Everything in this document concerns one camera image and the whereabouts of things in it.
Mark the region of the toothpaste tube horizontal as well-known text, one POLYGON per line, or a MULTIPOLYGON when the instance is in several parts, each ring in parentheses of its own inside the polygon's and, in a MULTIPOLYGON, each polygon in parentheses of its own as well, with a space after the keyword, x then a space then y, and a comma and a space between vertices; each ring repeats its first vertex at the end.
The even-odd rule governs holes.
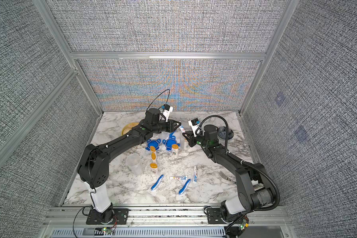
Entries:
POLYGON ((188 177, 187 177, 187 176, 171 176, 170 179, 174 179, 174 180, 187 180, 188 177))

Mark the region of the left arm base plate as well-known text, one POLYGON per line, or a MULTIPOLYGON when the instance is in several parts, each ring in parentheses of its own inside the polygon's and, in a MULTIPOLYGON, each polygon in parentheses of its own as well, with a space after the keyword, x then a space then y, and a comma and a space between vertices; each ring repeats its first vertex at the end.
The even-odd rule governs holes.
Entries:
POLYGON ((104 213, 91 209, 86 220, 86 225, 125 225, 129 217, 129 209, 108 208, 104 213))

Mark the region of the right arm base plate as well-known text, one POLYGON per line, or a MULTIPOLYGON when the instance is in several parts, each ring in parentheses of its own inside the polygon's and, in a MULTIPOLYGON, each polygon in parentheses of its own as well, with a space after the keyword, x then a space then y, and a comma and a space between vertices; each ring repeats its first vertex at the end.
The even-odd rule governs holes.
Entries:
POLYGON ((209 224, 231 224, 244 213, 230 214, 226 209, 206 207, 203 209, 209 224))

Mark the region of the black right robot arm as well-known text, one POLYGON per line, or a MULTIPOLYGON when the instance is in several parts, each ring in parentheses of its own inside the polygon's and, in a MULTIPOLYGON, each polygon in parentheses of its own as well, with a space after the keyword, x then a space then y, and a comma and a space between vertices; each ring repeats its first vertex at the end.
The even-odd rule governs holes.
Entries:
POLYGON ((226 168, 235 176, 237 195, 221 202, 221 218, 232 223, 254 211, 273 210, 280 204, 280 192, 274 180, 270 178, 265 167, 252 164, 234 155, 228 149, 228 140, 233 134, 227 121, 219 116, 211 118, 221 119, 225 127, 220 129, 215 125, 205 125, 204 121, 195 118, 188 121, 191 131, 184 132, 190 147, 200 146, 205 155, 214 163, 226 168))

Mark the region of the toothpaste tube vertical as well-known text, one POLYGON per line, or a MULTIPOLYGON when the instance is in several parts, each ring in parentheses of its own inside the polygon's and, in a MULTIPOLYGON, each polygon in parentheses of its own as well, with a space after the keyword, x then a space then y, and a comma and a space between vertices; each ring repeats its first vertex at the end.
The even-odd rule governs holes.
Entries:
POLYGON ((194 166, 192 182, 197 183, 197 167, 196 166, 194 166))

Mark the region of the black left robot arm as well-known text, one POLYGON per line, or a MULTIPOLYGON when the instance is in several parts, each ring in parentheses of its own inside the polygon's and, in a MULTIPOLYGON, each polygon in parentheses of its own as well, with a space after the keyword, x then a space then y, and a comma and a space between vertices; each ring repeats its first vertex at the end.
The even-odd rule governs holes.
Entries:
POLYGON ((127 150, 147 142, 154 134, 175 132, 181 122, 169 118, 170 112, 152 108, 131 130, 104 144, 89 144, 85 147, 77 166, 77 173, 88 186, 92 205, 90 217, 102 224, 113 221, 113 204, 107 193, 106 180, 109 178, 109 164, 127 150))

